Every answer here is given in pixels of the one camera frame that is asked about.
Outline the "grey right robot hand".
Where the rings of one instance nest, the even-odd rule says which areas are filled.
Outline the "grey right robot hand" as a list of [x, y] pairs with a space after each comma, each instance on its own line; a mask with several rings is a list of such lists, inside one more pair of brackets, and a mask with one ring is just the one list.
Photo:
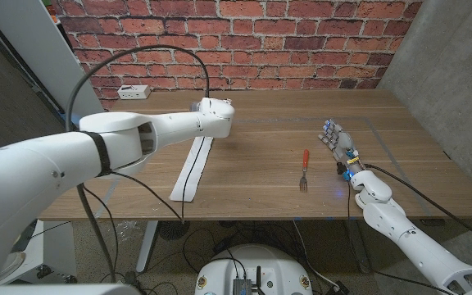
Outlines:
[[337, 173], [350, 181], [356, 173], [364, 170], [350, 134], [332, 119], [327, 120], [322, 129], [319, 140], [332, 152], [337, 162]]

